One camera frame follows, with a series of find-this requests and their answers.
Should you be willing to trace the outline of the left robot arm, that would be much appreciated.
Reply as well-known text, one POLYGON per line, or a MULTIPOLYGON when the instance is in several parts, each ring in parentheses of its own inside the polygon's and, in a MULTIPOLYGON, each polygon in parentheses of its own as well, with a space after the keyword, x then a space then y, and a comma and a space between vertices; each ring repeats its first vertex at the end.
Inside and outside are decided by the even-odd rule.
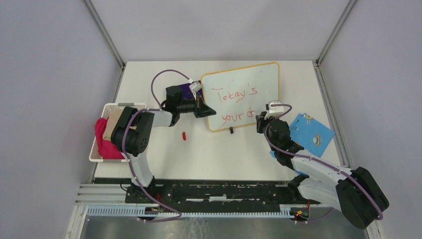
POLYGON ((199 93, 186 93, 181 86, 166 89, 166 100, 160 109, 125 107, 111 133, 111 143, 128 162, 133 176, 132 183, 139 186, 137 196, 145 203, 156 198, 155 181, 147 161, 147 147, 154 127, 172 127, 180 114, 193 113, 196 118, 216 115, 199 93))

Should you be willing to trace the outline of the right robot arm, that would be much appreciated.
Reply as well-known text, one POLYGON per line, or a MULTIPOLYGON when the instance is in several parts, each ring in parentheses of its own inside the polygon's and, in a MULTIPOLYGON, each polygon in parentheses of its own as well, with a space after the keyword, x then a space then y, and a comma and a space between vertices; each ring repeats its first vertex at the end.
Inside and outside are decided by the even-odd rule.
POLYGON ((299 154, 304 148, 291 138, 285 121, 262 112, 255 117, 257 132, 264 134, 279 164, 299 173, 289 184, 293 203, 317 201, 340 211, 359 229, 384 218, 390 203, 372 174, 363 167, 350 169, 311 155, 299 154))

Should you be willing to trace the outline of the yellow framed whiteboard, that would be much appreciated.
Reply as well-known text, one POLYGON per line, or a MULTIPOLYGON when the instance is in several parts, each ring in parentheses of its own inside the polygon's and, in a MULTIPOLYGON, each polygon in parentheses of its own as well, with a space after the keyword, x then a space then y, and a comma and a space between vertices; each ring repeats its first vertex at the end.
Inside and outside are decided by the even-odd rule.
POLYGON ((256 122, 265 105, 280 98, 280 65, 262 63, 202 75, 203 98, 216 115, 207 117, 211 131, 256 122))

